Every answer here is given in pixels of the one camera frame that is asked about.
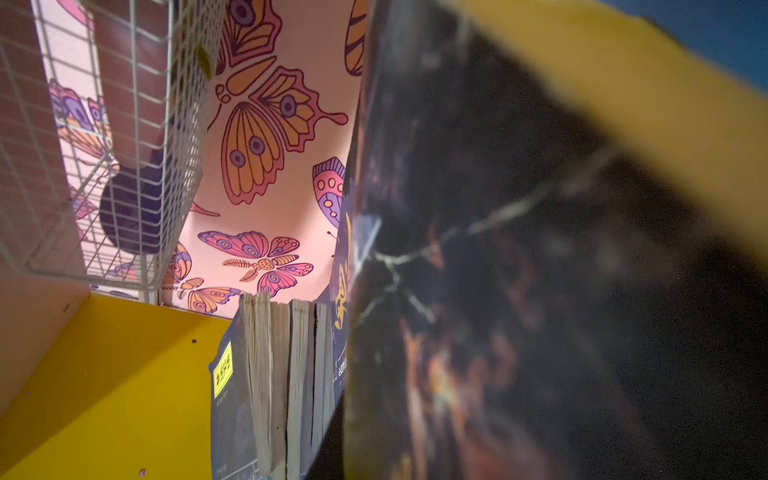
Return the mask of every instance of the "wire basket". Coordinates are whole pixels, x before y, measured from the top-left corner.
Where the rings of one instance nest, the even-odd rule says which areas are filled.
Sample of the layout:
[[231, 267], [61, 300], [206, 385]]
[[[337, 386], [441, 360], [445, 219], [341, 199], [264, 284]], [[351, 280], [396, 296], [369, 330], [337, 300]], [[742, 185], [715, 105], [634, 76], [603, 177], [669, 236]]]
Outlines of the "wire basket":
[[200, 183], [222, 0], [0, 6], [0, 253], [156, 290]]

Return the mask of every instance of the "yellow surface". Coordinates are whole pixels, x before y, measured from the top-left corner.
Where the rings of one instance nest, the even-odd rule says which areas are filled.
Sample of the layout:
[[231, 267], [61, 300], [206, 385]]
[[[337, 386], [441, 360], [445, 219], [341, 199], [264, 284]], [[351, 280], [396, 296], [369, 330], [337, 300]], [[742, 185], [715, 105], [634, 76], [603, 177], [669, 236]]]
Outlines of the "yellow surface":
[[768, 99], [595, 0], [443, 0], [768, 264]]
[[210, 479], [207, 365], [228, 326], [91, 295], [0, 419], [0, 480]]

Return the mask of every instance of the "yellow label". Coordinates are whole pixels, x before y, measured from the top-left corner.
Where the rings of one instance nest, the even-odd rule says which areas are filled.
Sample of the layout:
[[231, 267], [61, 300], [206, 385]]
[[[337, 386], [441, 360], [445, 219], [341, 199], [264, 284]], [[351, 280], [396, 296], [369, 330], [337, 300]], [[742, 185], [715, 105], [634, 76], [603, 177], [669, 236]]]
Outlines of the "yellow label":
[[232, 376], [232, 342], [227, 344], [219, 364], [214, 369], [214, 398], [218, 397]]

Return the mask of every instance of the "yellow edge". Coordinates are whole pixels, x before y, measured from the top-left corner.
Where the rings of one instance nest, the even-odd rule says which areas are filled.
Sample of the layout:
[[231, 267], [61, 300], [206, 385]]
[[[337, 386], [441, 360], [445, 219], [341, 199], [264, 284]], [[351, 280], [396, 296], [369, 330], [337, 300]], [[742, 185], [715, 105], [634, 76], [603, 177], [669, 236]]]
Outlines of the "yellow edge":
[[768, 100], [594, 0], [445, 0], [768, 266]]

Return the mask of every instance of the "white wire basket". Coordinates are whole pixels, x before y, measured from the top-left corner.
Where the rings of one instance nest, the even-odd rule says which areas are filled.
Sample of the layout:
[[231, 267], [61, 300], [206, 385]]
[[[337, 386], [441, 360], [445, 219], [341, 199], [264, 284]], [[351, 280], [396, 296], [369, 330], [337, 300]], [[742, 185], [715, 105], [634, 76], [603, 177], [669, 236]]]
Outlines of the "white wire basket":
[[200, 183], [226, 5], [0, 5], [0, 253], [11, 266], [160, 287]]

